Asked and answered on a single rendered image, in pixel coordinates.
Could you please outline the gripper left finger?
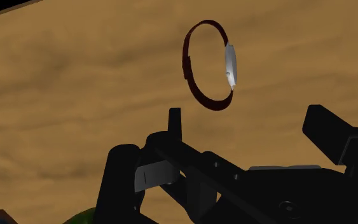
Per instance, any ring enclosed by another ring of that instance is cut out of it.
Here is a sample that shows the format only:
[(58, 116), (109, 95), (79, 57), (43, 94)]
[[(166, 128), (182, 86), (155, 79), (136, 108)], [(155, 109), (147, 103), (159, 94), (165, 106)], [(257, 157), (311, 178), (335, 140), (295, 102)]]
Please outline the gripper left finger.
[(237, 205), (244, 170), (212, 152), (183, 143), (180, 108), (169, 110), (166, 131), (148, 136), (143, 148), (121, 144), (107, 156), (94, 224), (157, 224), (140, 212), (145, 191), (161, 187), (194, 224), (247, 224)]

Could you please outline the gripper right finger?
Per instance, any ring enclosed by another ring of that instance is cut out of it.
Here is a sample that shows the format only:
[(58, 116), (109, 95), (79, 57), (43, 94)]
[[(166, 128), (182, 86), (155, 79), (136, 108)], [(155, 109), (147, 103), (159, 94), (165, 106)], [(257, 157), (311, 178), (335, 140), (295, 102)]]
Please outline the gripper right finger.
[(320, 104), (309, 105), (302, 131), (335, 165), (358, 176), (358, 127), (354, 127)]

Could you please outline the green round object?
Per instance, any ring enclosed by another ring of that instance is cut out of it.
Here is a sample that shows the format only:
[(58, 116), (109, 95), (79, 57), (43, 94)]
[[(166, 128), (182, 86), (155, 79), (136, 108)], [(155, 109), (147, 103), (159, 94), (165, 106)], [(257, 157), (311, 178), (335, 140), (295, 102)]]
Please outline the green round object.
[(73, 217), (69, 218), (63, 224), (93, 224), (93, 215), (95, 208), (84, 210), (78, 214), (75, 214)]

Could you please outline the dark red silver wristwatch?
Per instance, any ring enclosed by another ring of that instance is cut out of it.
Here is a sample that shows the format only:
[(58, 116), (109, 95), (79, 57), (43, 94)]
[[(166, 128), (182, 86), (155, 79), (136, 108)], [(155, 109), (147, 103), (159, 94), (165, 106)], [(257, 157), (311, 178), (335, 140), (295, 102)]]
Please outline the dark red silver wristwatch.
[[(213, 100), (208, 98), (197, 86), (193, 71), (191, 67), (191, 58), (189, 56), (189, 43), (193, 31), (200, 25), (207, 24), (215, 27), (224, 43), (224, 61), (225, 61), (225, 75), (230, 86), (230, 94), (223, 100)], [(186, 34), (182, 46), (182, 70), (184, 79), (187, 81), (189, 89), (193, 94), (194, 98), (205, 108), (213, 111), (222, 111), (226, 109), (232, 102), (234, 87), (237, 84), (237, 57), (235, 48), (230, 44), (228, 36), (221, 24), (215, 20), (202, 20), (201, 22), (194, 25)]]

